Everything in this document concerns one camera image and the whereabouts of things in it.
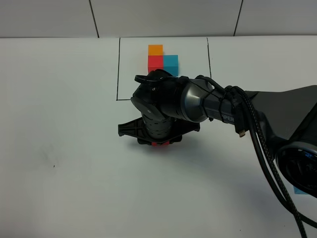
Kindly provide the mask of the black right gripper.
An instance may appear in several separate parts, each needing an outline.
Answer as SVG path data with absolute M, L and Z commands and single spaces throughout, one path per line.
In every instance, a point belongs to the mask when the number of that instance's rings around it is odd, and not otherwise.
M 144 123 L 144 138 L 143 141 L 147 143 L 152 142 L 166 142 L 171 138 L 171 128 L 173 126 L 173 119 L 171 117 L 167 117 L 161 121 L 156 121 L 147 117 L 146 115 L 142 115 L 143 123 Z

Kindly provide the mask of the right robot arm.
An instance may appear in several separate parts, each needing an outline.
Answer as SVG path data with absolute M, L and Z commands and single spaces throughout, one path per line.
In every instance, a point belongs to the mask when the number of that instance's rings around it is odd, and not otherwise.
M 157 69 L 136 75 L 131 97 L 141 118 L 128 134 L 140 144 L 179 142 L 205 120 L 231 124 L 239 136 L 254 132 L 269 163 L 296 188 L 317 194 L 317 88 L 284 92 L 221 87 L 209 77 L 175 77 Z

